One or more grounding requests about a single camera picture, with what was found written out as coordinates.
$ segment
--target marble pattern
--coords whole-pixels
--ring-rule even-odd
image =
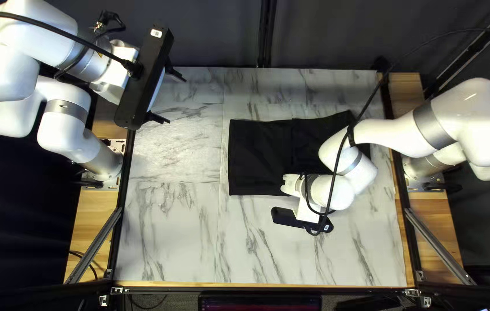
[[[297,198],[229,196],[229,120],[357,114],[373,71],[180,68],[154,111],[171,124],[136,134],[115,277],[232,283],[405,286],[387,148],[371,146],[379,173],[354,204],[330,216],[331,234],[276,225],[274,206]],[[366,117],[383,117],[379,94]]]
[[[214,183],[131,181],[115,278],[212,282],[218,192]]]

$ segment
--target black curtain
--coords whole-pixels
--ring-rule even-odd
[[[78,167],[42,149],[36,132],[0,136],[0,289],[64,281],[80,193],[70,181]]]

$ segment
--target black cloth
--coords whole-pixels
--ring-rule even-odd
[[[230,120],[229,194],[288,195],[280,190],[284,174],[331,174],[318,149],[352,122],[349,110],[318,119]],[[369,157],[369,145],[358,147]]]

